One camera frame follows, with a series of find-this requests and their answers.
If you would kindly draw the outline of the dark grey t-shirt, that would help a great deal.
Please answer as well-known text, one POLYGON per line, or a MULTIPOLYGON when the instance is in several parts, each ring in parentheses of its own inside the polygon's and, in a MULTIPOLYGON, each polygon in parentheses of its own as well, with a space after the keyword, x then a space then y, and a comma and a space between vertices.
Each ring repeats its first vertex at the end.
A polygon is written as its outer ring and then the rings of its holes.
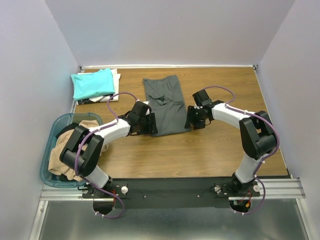
POLYGON ((177 75, 163 79, 143 79, 145 98, 155 114, 157 133, 153 137, 189 132, 187 109, 177 75))

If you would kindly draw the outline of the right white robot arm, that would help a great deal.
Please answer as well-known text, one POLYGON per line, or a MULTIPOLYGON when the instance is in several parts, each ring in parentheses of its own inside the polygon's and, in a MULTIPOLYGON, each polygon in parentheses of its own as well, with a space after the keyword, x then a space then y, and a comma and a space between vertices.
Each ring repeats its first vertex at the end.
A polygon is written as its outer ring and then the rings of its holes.
POLYGON ((206 127, 206 121, 222 121, 240 130, 244 151, 238 169, 223 187, 241 196, 253 185, 256 173, 279 148, 279 138, 267 112, 251 112, 230 106, 221 100, 212 101, 206 89, 192 95, 195 106, 187 108, 185 127, 194 130, 206 127))

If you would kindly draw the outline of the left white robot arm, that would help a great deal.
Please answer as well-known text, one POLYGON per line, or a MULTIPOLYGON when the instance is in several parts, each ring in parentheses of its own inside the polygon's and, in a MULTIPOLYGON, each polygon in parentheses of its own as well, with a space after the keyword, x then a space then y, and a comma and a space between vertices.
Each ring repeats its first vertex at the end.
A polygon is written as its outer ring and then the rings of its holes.
POLYGON ((137 100, 130 111, 109 123, 90 128, 77 126, 59 160, 94 185, 93 191, 104 198, 110 194, 111 177, 98 166, 102 149, 122 137, 152 135, 157 132, 155 114, 149 102, 137 100))

